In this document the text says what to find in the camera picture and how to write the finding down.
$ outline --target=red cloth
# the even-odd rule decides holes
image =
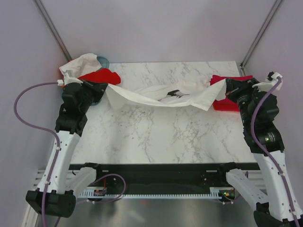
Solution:
[[[213,75],[213,77],[210,80],[210,85],[219,82],[220,80],[227,79],[227,78],[232,78],[235,80],[248,80],[252,79],[253,76],[246,76],[246,77],[220,77],[218,75]],[[213,103],[213,107],[215,110],[220,110],[220,111],[235,111],[238,112],[238,104],[232,102],[229,100],[227,97],[223,100],[217,101],[215,100]]]
[[[117,85],[121,83],[121,78],[116,72],[111,72],[109,69],[101,69],[97,72],[91,72],[84,76],[79,77],[78,79],[85,79],[94,83],[108,83]]]

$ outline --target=gray marble vein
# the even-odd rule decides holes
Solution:
[[[234,61],[111,64],[121,87],[209,81],[213,74],[239,76]],[[88,122],[72,163],[255,162],[242,134],[239,113],[187,107],[125,105],[111,109],[108,98],[87,112]]]

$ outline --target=marble table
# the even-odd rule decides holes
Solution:
[[[134,91],[178,79],[238,77],[234,61],[111,64],[121,87]],[[100,164],[255,162],[243,138],[239,113],[187,107],[111,109],[108,98],[87,112],[88,122],[71,163]]]

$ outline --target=white marble surface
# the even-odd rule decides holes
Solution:
[[[234,61],[111,64],[121,87],[136,90],[171,84],[178,78],[209,80],[213,74],[239,76]],[[111,109],[108,98],[87,112],[88,122],[72,163],[255,162],[242,134],[239,113],[187,107]]]

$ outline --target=gray floor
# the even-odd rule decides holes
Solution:
[[[53,227],[54,219],[49,219]],[[233,205],[206,200],[134,200],[79,204],[59,227],[256,227],[244,199]]]

